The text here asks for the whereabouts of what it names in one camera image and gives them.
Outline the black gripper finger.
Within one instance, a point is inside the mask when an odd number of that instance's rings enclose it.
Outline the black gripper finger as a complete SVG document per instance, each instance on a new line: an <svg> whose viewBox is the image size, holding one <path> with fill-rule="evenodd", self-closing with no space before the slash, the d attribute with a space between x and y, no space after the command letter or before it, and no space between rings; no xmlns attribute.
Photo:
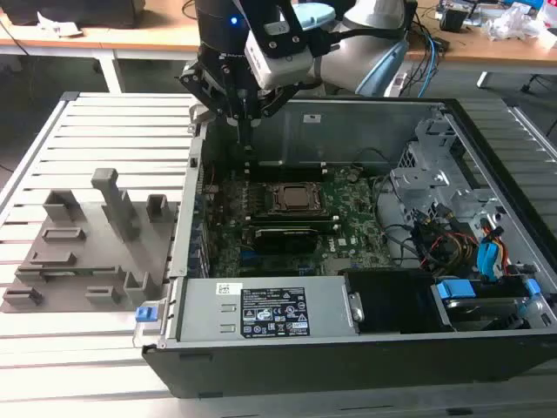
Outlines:
<svg viewBox="0 0 557 418"><path fill-rule="evenodd" d="M278 87L271 91L251 89L245 99L245 148L252 147L254 129L263 118L277 113L305 85L302 82Z"/></svg>
<svg viewBox="0 0 557 418"><path fill-rule="evenodd" d="M184 68L178 81L218 118L235 126L238 142L248 146L248 118L245 99L240 97L232 65L217 64L214 77L199 61Z"/></svg>

